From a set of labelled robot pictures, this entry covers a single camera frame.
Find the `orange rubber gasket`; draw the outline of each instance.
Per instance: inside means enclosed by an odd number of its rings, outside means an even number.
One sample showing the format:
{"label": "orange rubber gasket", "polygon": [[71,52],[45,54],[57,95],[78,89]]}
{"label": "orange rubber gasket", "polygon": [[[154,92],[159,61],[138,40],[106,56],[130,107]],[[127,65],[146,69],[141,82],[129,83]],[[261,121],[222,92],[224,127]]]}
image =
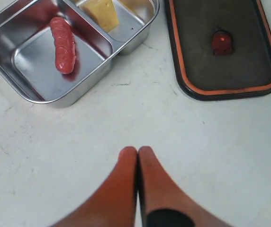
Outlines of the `orange rubber gasket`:
{"label": "orange rubber gasket", "polygon": [[[173,0],[168,0],[169,1],[169,7],[170,7],[170,14],[171,14],[171,19],[172,19],[172,27],[173,27],[173,35],[175,39],[175,44],[176,44],[176,51],[178,55],[178,61],[179,61],[179,66],[181,70],[181,77],[186,86],[191,89],[192,91],[204,95],[204,96],[217,96],[217,95],[228,95],[228,94],[240,94],[240,93],[251,93],[251,92],[262,92],[262,91],[267,91],[271,89],[271,83],[268,85],[263,85],[263,86],[257,86],[257,87],[247,87],[243,89],[236,89],[236,90],[213,90],[213,91],[207,91],[207,90],[202,90],[196,86],[194,86],[189,79],[187,78],[187,73],[184,65],[184,60],[183,60],[183,54],[182,54],[182,49],[181,49],[181,44],[180,44],[180,38],[179,38],[179,32],[178,32],[178,26],[177,26],[177,19],[175,15],[175,10],[174,10],[174,3]],[[266,19],[265,12],[263,10],[263,6],[260,0],[256,0],[256,3],[259,8],[260,15],[262,17],[262,21],[267,33],[267,37],[270,43],[271,47],[271,31]]]}

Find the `cheese slice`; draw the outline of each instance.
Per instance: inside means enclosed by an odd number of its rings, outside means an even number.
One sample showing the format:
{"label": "cheese slice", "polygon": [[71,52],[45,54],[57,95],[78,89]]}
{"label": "cheese slice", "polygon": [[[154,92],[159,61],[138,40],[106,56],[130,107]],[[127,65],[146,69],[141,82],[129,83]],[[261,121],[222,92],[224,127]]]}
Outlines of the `cheese slice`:
{"label": "cheese slice", "polygon": [[79,8],[107,33],[119,25],[112,0],[86,0]]}

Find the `food container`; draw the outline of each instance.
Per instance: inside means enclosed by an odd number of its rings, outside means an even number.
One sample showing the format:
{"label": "food container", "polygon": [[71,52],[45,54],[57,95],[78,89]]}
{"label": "food container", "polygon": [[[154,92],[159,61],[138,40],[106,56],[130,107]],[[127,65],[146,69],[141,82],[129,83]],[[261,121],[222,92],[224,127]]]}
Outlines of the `food container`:
{"label": "food container", "polygon": [[[0,12],[0,74],[24,99],[56,108],[75,103],[109,73],[117,54],[130,54],[148,37],[160,8],[159,0],[113,0],[119,25],[106,33],[78,7],[83,2],[16,0]],[[55,67],[53,17],[63,17],[74,34],[69,75]]]}

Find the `hot dog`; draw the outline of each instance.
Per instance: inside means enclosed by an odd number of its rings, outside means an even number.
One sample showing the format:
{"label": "hot dog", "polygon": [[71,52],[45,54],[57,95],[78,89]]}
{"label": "hot dog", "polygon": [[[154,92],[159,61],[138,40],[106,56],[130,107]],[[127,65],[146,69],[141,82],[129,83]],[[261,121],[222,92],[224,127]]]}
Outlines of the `hot dog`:
{"label": "hot dog", "polygon": [[50,21],[55,45],[55,67],[62,74],[73,71],[75,64],[75,42],[69,24],[61,17]]}

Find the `white surface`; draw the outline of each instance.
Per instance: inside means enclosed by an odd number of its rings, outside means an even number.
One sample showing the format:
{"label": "white surface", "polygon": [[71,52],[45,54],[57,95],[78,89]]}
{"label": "white surface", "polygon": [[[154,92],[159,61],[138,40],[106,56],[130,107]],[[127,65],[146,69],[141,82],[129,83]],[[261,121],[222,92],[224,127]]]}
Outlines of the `white surface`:
{"label": "white surface", "polygon": [[[0,0],[0,10],[9,2]],[[263,5],[271,27],[271,0]],[[0,76],[0,227],[62,218],[128,145],[151,146],[185,192],[230,224],[271,226],[271,94],[222,102],[184,95],[163,4],[145,43],[62,110],[31,105]]]}

